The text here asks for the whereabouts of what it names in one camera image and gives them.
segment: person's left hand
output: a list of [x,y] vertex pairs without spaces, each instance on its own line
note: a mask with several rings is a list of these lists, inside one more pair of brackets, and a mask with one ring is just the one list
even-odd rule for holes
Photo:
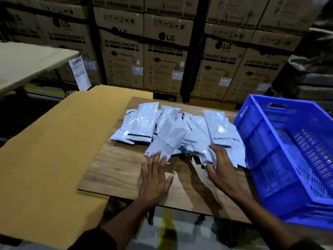
[[166,156],[163,156],[159,166],[161,151],[152,154],[147,162],[141,165],[142,184],[139,198],[144,198],[150,207],[158,204],[169,192],[173,175],[165,180]]

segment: black sleeve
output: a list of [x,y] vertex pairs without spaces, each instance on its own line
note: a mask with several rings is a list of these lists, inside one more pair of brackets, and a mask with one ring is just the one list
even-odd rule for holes
[[289,250],[324,250],[324,248],[310,239],[303,239],[289,248]]
[[117,243],[101,228],[94,228],[82,233],[68,250],[75,249],[108,249],[117,250]]

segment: hand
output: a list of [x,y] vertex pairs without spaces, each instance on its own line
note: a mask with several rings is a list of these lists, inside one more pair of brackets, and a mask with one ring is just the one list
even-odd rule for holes
[[150,207],[158,204],[169,192],[173,181],[173,175],[165,180],[166,156],[163,156],[160,166],[161,151],[152,154],[148,162],[141,165],[142,184],[139,190],[139,198],[144,198]]
[[216,170],[213,168],[212,164],[206,166],[210,180],[226,195],[230,195],[232,192],[240,190],[241,187],[227,151],[216,145],[210,145],[209,148],[215,152],[217,159]]

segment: person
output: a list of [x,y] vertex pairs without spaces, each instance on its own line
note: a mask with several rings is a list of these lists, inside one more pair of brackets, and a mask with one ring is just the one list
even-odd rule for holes
[[[257,203],[251,194],[240,186],[227,151],[216,145],[210,145],[210,148],[217,159],[216,169],[213,165],[206,166],[210,180],[242,209],[270,249],[323,249],[315,242],[294,234],[278,217]],[[172,184],[173,176],[165,179],[166,156],[159,165],[160,154],[161,151],[158,151],[152,154],[147,162],[142,163],[142,184],[138,197],[131,205],[101,228],[85,231],[69,250],[126,249],[145,214],[168,194]]]

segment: blue plastic crate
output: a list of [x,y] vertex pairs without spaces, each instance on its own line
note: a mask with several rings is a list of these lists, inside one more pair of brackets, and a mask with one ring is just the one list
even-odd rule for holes
[[235,126],[266,209],[333,229],[333,120],[317,104],[249,95]]

